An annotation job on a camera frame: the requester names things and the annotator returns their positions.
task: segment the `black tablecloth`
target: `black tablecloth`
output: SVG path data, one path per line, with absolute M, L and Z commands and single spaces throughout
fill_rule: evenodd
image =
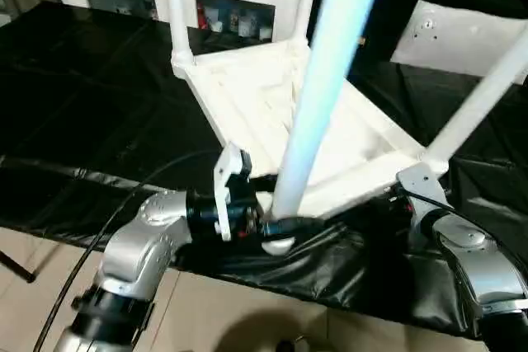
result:
M 214 50 L 190 31 L 195 52 Z M 137 181 L 219 143 L 172 75 L 168 25 L 43 3 L 0 29 L 0 226 L 86 246 Z M 478 81 L 358 59 L 349 76 L 423 144 Z M 528 98 L 514 87 L 450 163 L 450 202 L 528 262 Z M 216 156 L 151 185 L 210 190 Z M 108 237 L 134 215 L 144 187 Z M 215 278 L 445 333 L 478 337 L 447 264 L 406 249 L 409 216 L 381 200 L 303 235 L 284 257 L 251 240 L 183 249 L 176 265 Z

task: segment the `wire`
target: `wire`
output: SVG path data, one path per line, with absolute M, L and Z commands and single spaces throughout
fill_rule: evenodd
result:
M 55 303 L 53 307 L 51 308 L 51 311 L 49 312 L 48 318 L 46 319 L 46 322 L 44 326 L 42 327 L 42 330 L 40 331 L 39 338 L 35 343 L 35 347 L 33 348 L 33 352 L 40 352 L 40 349 L 42 348 L 42 345 L 44 344 L 44 341 L 46 339 L 46 336 L 48 335 L 48 332 L 50 331 L 51 325 L 53 323 L 53 320 L 57 316 L 57 312 L 59 311 L 59 308 L 61 304 L 63 303 L 64 299 L 66 298 L 66 294 L 69 291 L 69 288 L 71 287 L 73 280 L 77 276 L 78 272 L 80 271 L 81 267 L 83 266 L 84 262 L 87 260 L 88 256 L 92 251 L 95 249 L 97 243 L 101 240 L 101 238 L 105 235 L 106 230 L 116 218 L 117 214 L 125 207 L 125 205 L 138 193 L 138 191 L 149 181 L 151 181 L 154 177 L 159 175 L 161 172 L 166 171 L 168 168 L 173 167 L 177 164 L 180 164 L 182 162 L 191 160 L 193 158 L 205 156 L 205 155 L 211 155 L 211 154 L 219 154 L 219 151 L 217 150 L 202 150 L 199 152 L 193 152 L 188 153 L 183 156 L 180 156 L 178 158 L 175 158 L 174 160 L 168 162 L 167 164 L 159 167 L 155 171 L 153 171 L 150 175 L 145 177 L 134 189 L 130 191 L 130 193 L 121 201 L 120 205 L 117 207 L 117 209 L 114 211 L 114 213 L 106 220 L 106 223 L 102 226 L 99 233 L 93 238 L 90 245 L 87 247 L 87 249 L 82 254 L 81 258 L 78 260 L 77 264 L 73 267 L 72 272 L 70 273 L 69 277 L 66 279 L 66 282 L 64 282 L 63 288 L 60 290 L 59 296 L 55 300 Z
M 404 188 L 402 188 L 401 191 L 402 191 L 402 193 L 403 193 L 404 195 L 407 195 L 407 196 L 409 196 L 409 197 L 414 197 L 414 198 L 419 199 L 419 200 L 421 200 L 421 201 L 427 202 L 428 204 L 431 204 L 431 205 L 435 205 L 435 206 L 437 206 L 437 207 L 440 208 L 440 209 L 444 209 L 444 210 L 446 210 L 447 212 L 450 212 L 450 213 L 452 213 L 452 214 L 455 214 L 455 215 L 457 215 L 457 216 L 460 216 L 461 218 L 464 218 L 464 219 L 470 221 L 470 220 L 468 219 L 467 216 L 465 216 L 464 214 L 462 214 L 462 213 L 459 212 L 458 210 L 456 210 L 456 209 L 454 209 L 454 208 L 451 208 L 451 207 L 450 207 L 449 205 L 447 205 L 447 204 L 443 204 L 442 202 L 438 202 L 438 201 L 436 201 L 435 199 L 431 199 L 431 198 L 425 197 L 425 196 L 423 196 L 423 195 L 419 195 L 419 194 L 417 194 L 417 193 L 413 193 L 412 191 L 405 190 Z

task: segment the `tile floor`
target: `tile floor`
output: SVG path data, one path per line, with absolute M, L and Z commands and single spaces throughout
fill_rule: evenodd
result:
M 0 266 L 0 352 L 28 352 L 82 251 L 5 229 L 0 229 L 0 247 L 40 272 L 26 284 Z M 69 304 L 92 282 L 100 259 L 99 253 L 91 255 L 73 283 L 44 351 L 53 350 L 73 320 Z M 339 352 L 485 351 L 479 343 L 175 270 L 163 278 L 150 325 L 135 351 L 271 352 L 278 340 L 299 334 L 328 338 Z

